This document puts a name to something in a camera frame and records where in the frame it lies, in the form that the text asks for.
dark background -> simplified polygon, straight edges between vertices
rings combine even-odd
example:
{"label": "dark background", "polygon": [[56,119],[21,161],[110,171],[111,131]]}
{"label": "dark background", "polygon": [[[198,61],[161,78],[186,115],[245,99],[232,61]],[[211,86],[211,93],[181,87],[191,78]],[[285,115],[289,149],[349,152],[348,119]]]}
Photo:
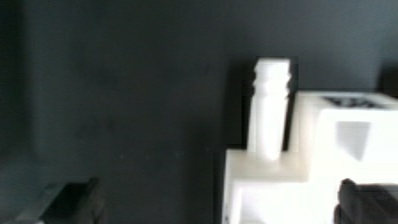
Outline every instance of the dark background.
{"label": "dark background", "polygon": [[97,176],[110,223],[218,223],[259,56],[294,58],[301,90],[383,89],[398,1],[0,2],[0,219]]}

white 3d printed part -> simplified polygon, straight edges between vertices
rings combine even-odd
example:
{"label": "white 3d printed part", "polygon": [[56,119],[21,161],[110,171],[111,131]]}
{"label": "white 3d printed part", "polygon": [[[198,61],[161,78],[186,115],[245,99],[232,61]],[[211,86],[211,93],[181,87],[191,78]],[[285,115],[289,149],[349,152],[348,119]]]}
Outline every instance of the white 3d printed part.
{"label": "white 3d printed part", "polygon": [[273,168],[227,150],[221,224],[332,224],[340,180],[398,183],[396,99],[298,92],[289,131]]}
{"label": "white 3d printed part", "polygon": [[255,65],[246,151],[262,162],[277,162],[282,150],[289,60],[262,58]]}

